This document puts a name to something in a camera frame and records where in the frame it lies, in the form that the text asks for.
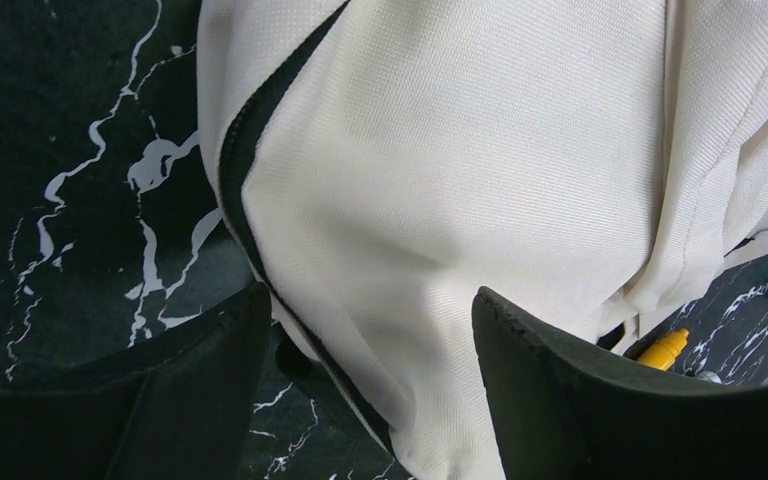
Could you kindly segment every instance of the yellow bottle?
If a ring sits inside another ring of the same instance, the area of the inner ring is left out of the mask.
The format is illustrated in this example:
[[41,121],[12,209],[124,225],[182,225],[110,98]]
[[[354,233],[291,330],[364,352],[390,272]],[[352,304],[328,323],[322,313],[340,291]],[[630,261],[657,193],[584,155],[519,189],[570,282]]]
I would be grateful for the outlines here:
[[658,370],[668,370],[675,363],[676,357],[687,346],[689,334],[690,332],[686,328],[677,332],[670,332],[643,352],[637,361]]

